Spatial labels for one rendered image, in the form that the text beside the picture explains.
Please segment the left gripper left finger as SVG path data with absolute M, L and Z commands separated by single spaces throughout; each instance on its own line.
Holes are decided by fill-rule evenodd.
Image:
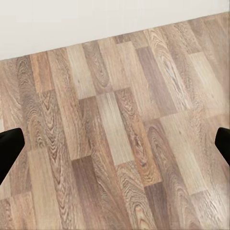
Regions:
M 0 185 L 25 146 L 21 128 L 0 133 Z

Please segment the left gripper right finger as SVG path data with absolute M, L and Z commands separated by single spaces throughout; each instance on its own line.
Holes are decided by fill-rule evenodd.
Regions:
M 223 127 L 218 129 L 215 145 L 230 166 L 230 129 Z

